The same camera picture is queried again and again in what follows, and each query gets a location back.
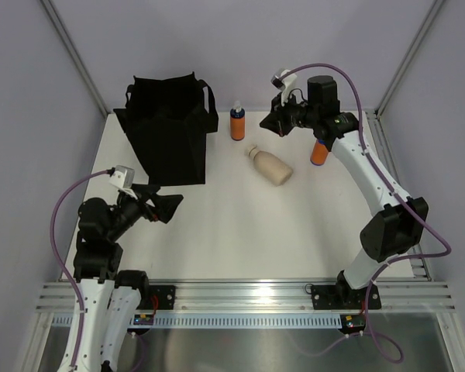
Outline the orange spray bottle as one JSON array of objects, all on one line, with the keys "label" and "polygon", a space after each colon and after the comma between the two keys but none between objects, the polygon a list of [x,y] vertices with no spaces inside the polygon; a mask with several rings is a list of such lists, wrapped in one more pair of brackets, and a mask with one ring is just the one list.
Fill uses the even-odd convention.
[{"label": "orange spray bottle", "polygon": [[240,101],[235,101],[229,112],[230,136],[235,141],[243,140],[245,137],[245,110]]},{"label": "orange spray bottle", "polygon": [[328,155],[329,151],[327,150],[325,143],[320,139],[317,139],[310,156],[311,163],[315,166],[322,166]]}]

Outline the beige pump bottle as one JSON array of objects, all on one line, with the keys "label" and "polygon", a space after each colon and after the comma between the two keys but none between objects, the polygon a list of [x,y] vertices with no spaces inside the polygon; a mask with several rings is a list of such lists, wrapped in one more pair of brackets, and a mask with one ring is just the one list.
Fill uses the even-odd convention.
[{"label": "beige pump bottle", "polygon": [[252,161],[256,171],[274,186],[283,185],[294,172],[283,160],[270,152],[261,150],[257,145],[248,146],[245,154]]}]

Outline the black canvas bag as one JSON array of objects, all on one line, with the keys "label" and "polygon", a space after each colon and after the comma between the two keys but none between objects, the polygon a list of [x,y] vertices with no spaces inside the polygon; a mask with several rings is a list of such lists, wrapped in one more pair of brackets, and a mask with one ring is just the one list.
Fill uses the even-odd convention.
[{"label": "black canvas bag", "polygon": [[164,80],[135,77],[125,107],[114,113],[150,184],[206,182],[207,135],[219,124],[206,81],[193,73]]}]

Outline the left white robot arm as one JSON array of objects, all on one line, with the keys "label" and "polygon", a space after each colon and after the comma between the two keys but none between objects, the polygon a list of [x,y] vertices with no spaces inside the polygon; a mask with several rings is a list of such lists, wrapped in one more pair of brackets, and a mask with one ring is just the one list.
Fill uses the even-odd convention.
[{"label": "left white robot arm", "polygon": [[61,371],[115,371],[136,311],[155,317],[174,307],[173,285],[151,284],[143,270],[120,270],[119,239],[140,219],[168,223],[182,195],[158,195],[155,185],[136,184],[120,191],[114,205],[89,198],[78,209],[74,255],[76,309]]}]

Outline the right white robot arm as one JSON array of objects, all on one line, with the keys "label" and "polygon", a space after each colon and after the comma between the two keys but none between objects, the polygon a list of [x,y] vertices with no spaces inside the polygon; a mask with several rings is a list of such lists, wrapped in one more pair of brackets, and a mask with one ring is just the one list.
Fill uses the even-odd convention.
[{"label": "right white robot arm", "polygon": [[375,158],[360,120],[341,111],[332,77],[310,77],[308,97],[302,101],[292,93],[295,81],[296,76],[287,70],[273,77],[280,92],[260,127],[279,136],[288,135],[295,127],[311,129],[350,173],[371,213],[360,232],[360,252],[338,274],[335,284],[312,286],[312,304],[316,309],[379,309],[379,299],[365,298],[377,292],[373,276],[419,243],[423,232],[419,220],[426,218],[429,207],[423,198],[412,198]]}]

